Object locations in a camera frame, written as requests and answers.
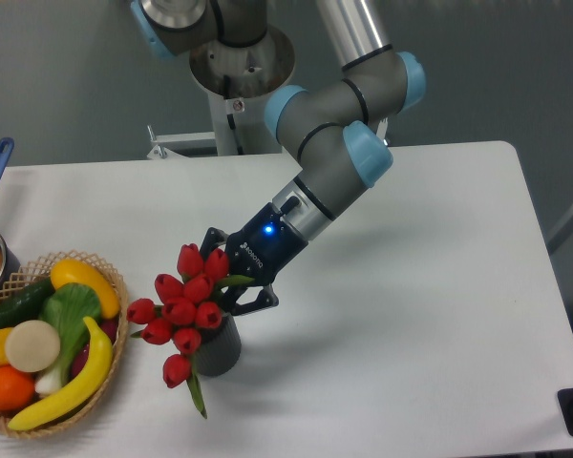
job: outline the blue joint cap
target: blue joint cap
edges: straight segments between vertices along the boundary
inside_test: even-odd
[[[393,165],[393,155],[384,142],[361,121],[354,121],[342,133],[352,164],[368,188]]]
[[[408,74],[408,91],[405,94],[405,102],[403,102],[403,108],[401,109],[403,111],[422,100],[424,93],[427,91],[427,77],[424,74],[422,65],[412,53],[398,52],[397,55],[403,60],[406,73]]]
[[[288,101],[296,94],[306,92],[301,86],[284,86],[265,104],[264,121],[269,132],[278,140],[278,121]]]
[[[142,12],[142,7],[138,0],[133,0],[130,8],[132,9],[132,13],[136,20],[138,21],[138,25],[144,34],[144,38],[146,38],[146,42],[148,43],[151,51],[156,57],[160,59],[171,59],[174,55],[165,47],[165,45],[159,40],[159,37],[149,24],[149,21],[146,19],[146,16]]]

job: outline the woven basket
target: woven basket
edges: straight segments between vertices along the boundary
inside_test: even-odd
[[[8,437],[16,439],[38,439],[41,437],[50,436],[71,427],[84,416],[86,416],[96,406],[97,402],[102,397],[102,394],[104,394],[108,384],[111,382],[111,380],[113,380],[117,370],[118,362],[123,352],[123,347],[127,342],[129,324],[126,320],[126,313],[129,302],[125,283],[113,265],[109,264],[106,262],[106,260],[95,254],[89,255],[87,253],[80,253],[77,251],[70,251],[68,253],[50,253],[47,256],[38,258],[36,261],[29,262],[25,267],[22,266],[18,272],[11,274],[9,280],[4,283],[2,289],[0,290],[0,302],[24,286],[48,277],[53,265],[56,264],[59,260],[63,260],[65,258],[82,260],[83,262],[92,265],[104,276],[104,278],[106,278],[106,280],[108,280],[108,282],[115,288],[115,291],[117,292],[119,303],[121,305],[121,312],[119,315],[117,340],[114,344],[113,363],[111,365],[110,372],[108,373],[108,377],[101,385],[99,390],[87,400],[81,409],[79,409],[74,415],[65,420],[61,419],[61,421],[58,420],[31,431],[19,432],[10,430],[7,427],[7,424],[11,418],[0,415],[0,434]]]

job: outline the green lettuce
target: green lettuce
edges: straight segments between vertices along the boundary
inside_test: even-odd
[[[89,331],[83,318],[92,317],[98,322],[100,316],[99,298],[92,288],[84,284],[65,284],[47,299],[38,318],[55,328],[61,347],[54,363],[36,379],[38,394],[48,396],[68,383],[74,357],[89,341]]]

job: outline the gray floor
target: gray floor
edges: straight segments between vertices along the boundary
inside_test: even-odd
[[[269,3],[297,52],[293,83],[340,78],[313,2]],[[573,1],[376,3],[395,47],[428,76],[425,100],[391,124],[393,145],[512,143],[547,234],[573,201]],[[17,142],[12,165],[141,159],[147,124],[158,135],[210,130],[186,56],[154,59],[126,1],[0,2],[0,137]],[[573,237],[552,262],[573,323]]]

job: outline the yellow banana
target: yellow banana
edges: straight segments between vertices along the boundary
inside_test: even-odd
[[[87,401],[108,377],[113,346],[108,336],[91,317],[83,318],[89,334],[89,359],[83,370],[54,394],[24,408],[9,422],[14,431],[28,431],[51,422]]]

